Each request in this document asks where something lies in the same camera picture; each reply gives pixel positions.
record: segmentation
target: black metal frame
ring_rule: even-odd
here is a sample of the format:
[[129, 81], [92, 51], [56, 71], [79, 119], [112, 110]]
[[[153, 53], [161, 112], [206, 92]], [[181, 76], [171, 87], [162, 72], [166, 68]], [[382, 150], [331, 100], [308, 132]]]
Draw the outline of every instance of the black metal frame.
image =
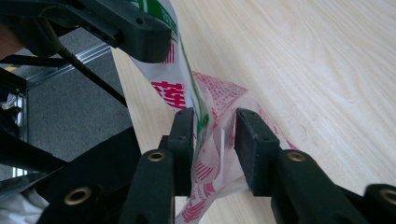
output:
[[50, 173], [66, 164], [50, 153], [0, 131], [0, 163], [28, 171]]
[[83, 27], [144, 63], [165, 60], [172, 32], [126, 0], [0, 0], [0, 23], [37, 56], [49, 57], [63, 49], [51, 25], [56, 23]]
[[59, 58], [44, 58], [36, 56], [26, 56], [26, 55], [10, 55], [5, 59], [1, 60], [0, 63], [8, 64], [23, 64], [23, 65], [33, 65], [42, 67], [61, 67], [67, 64], [65, 59]]
[[[141, 157], [134, 132], [115, 136], [36, 183], [49, 201], [38, 224], [173, 223], [174, 197], [191, 190], [192, 120], [191, 108], [177, 113], [170, 135]], [[334, 185], [309, 155], [280, 149], [253, 111], [236, 110], [235, 133], [247, 184], [254, 196], [272, 197], [277, 223], [396, 220], [395, 187], [371, 185], [360, 196]]]
[[0, 68], [0, 88], [15, 95], [26, 94], [26, 79]]

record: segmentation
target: brass screw insert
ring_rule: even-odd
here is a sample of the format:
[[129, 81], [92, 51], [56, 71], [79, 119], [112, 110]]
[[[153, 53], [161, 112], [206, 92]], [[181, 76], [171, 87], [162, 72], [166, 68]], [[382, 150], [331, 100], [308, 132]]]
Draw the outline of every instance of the brass screw insert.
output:
[[396, 191], [392, 189], [381, 189], [379, 194], [381, 194], [381, 197], [385, 199], [385, 201], [396, 205]]
[[91, 194], [91, 189], [88, 187], [74, 189], [66, 195], [64, 203], [67, 205], [77, 205], [89, 199]]
[[165, 154], [163, 154], [161, 152], [153, 152], [153, 153], [149, 154], [148, 159], [150, 161], [161, 161], [161, 160], [165, 159]]
[[289, 152], [288, 158], [291, 159], [292, 161], [305, 161], [305, 156], [301, 153], [298, 152]]

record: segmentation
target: black cable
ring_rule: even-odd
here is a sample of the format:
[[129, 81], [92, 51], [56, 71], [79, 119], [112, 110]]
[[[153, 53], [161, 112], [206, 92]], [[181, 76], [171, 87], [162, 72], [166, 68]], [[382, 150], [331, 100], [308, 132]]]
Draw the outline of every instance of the black cable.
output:
[[82, 63], [73, 53], [71, 53], [67, 48], [63, 47], [58, 54], [77, 68], [85, 77], [90, 81], [98, 85], [103, 90], [107, 91], [111, 96], [116, 98], [120, 103], [127, 107], [125, 98], [114, 90], [110, 85], [104, 82], [99, 76], [97, 76], [90, 68], [88, 68], [84, 63]]

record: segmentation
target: light wood surface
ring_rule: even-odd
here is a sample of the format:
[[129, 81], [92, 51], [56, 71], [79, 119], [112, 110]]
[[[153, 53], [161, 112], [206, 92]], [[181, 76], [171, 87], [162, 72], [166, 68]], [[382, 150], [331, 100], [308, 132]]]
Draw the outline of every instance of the light wood surface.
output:
[[[253, 92], [287, 138], [340, 186], [396, 186], [396, 2], [174, 0], [191, 68]], [[173, 112], [113, 50], [143, 150]], [[201, 223], [274, 223], [248, 192], [217, 200]]]

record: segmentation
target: wood grain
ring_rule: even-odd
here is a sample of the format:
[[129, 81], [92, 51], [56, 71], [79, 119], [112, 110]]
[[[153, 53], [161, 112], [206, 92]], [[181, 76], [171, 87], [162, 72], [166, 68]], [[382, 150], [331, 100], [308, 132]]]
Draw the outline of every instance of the wood grain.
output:
[[[395, 1], [172, 1], [195, 71], [253, 92], [283, 133], [338, 185], [396, 186]], [[113, 50], [143, 149], [172, 111]], [[269, 200], [217, 200], [201, 223], [274, 223]]]

